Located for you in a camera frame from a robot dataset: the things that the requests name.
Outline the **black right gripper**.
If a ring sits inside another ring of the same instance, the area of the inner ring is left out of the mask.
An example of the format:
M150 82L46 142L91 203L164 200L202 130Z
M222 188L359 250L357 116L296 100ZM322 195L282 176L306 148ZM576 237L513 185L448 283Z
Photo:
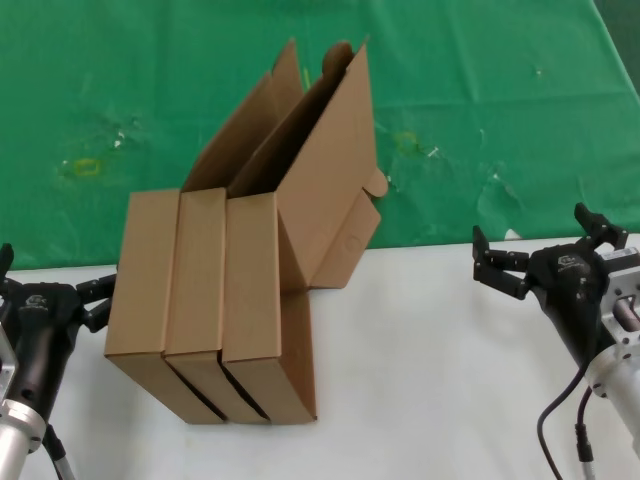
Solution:
M624 249L628 232L584 203L576 204L574 217L585 232L582 238L538 250L531 257L524 252L491 249L475 225L473 279L518 300L530 289L576 364L583 367L609 346L609 335L600 321L605 275L595 250L603 244ZM527 277L514 272L527 272Z

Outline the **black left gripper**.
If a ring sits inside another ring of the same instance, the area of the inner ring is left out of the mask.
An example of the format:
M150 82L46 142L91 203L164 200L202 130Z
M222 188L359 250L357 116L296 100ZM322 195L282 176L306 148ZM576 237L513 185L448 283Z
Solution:
M83 324L91 333L108 325L116 274L77 285L14 282L10 243L0 250L0 294L8 304L6 331L17 357L7 398L34 410L54 407L67 362Z

